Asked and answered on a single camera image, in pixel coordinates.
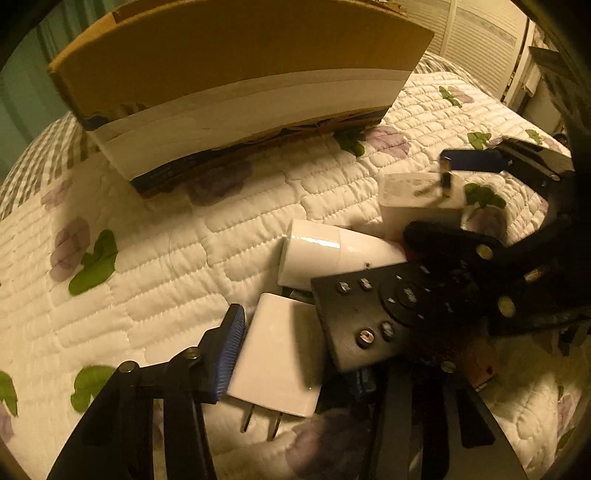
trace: bed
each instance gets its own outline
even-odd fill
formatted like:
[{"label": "bed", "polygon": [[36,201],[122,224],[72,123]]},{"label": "bed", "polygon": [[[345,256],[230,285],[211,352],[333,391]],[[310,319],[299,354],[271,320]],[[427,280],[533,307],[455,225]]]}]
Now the bed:
[{"label": "bed", "polygon": [[[167,361],[218,325],[230,303],[251,317],[262,293],[281,293],[277,269],[292,219],[380,236],[380,172],[428,170],[444,148],[486,148],[503,135],[568,153],[428,53],[372,132],[358,157],[332,134],[317,135],[224,165],[223,176],[212,165],[148,200],[72,114],[31,143],[0,189],[0,435],[32,480],[46,478],[90,401],[78,381],[84,372],[101,376],[128,359]],[[464,176],[506,200],[508,242],[541,225],[545,203],[515,178]],[[112,274],[70,295],[84,253],[107,244],[116,255]],[[501,371],[480,391],[532,479],[551,465],[589,397],[588,345],[565,355],[552,341],[500,340]],[[241,433],[247,408],[227,398],[205,409],[220,479],[346,478],[339,458],[354,457],[342,452],[363,435],[343,412],[284,419],[266,442],[274,413],[256,408]],[[310,467],[302,445],[337,437]],[[163,473],[161,451],[155,470]]]}]

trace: white charger cube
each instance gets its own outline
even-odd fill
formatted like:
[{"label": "white charger cube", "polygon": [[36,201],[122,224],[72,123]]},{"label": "white charger cube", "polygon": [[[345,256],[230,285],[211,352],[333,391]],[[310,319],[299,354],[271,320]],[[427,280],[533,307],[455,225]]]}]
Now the white charger cube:
[{"label": "white charger cube", "polygon": [[460,228],[466,206],[461,178],[451,175],[449,196],[443,196],[439,173],[387,173],[378,176],[378,203],[385,238],[404,240],[407,225],[415,220]]},{"label": "white charger cube", "polygon": [[311,417],[316,409],[326,347],[316,308],[264,293],[228,395],[270,410]]}]

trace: cardboard box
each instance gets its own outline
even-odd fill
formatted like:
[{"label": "cardboard box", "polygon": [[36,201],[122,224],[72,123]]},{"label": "cardboard box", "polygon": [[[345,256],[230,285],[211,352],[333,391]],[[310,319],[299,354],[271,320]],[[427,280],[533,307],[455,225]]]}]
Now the cardboard box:
[{"label": "cardboard box", "polygon": [[49,65],[142,194],[205,162],[378,123],[433,33],[371,0],[137,0]]}]

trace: remote control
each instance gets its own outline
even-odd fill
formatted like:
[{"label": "remote control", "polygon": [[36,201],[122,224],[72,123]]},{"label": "remote control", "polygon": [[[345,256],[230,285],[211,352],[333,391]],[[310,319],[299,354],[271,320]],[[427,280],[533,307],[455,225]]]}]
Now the remote control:
[{"label": "remote control", "polygon": [[466,327],[477,326],[482,316],[478,288],[466,270],[424,261],[313,278],[311,285],[341,372],[397,355],[432,351],[451,358],[474,330]]}]

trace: quilted bedspread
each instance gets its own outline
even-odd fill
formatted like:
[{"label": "quilted bedspread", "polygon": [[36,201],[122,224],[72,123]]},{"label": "quilted bedspread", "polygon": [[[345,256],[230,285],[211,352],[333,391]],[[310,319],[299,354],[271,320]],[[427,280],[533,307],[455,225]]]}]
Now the quilted bedspread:
[{"label": "quilted bedspread", "polygon": [[[261,293],[280,292],[292,219],[380,235],[380,171],[426,170],[444,148],[487,148],[501,135],[566,153],[473,85],[431,73],[410,77],[353,152],[330,134],[311,137],[214,166],[149,200],[92,154],[0,223],[2,439],[31,479],[44,479],[110,367],[167,361],[230,303],[252,316]],[[506,200],[509,242],[540,225],[545,205],[516,179],[465,176]],[[481,394],[537,478],[571,426],[589,361],[583,348],[552,356],[531,338],[498,349],[502,371]],[[285,420],[267,443],[272,413],[255,410],[242,434],[245,407],[228,399],[205,409],[220,478],[312,478],[286,453],[297,422]]]}]

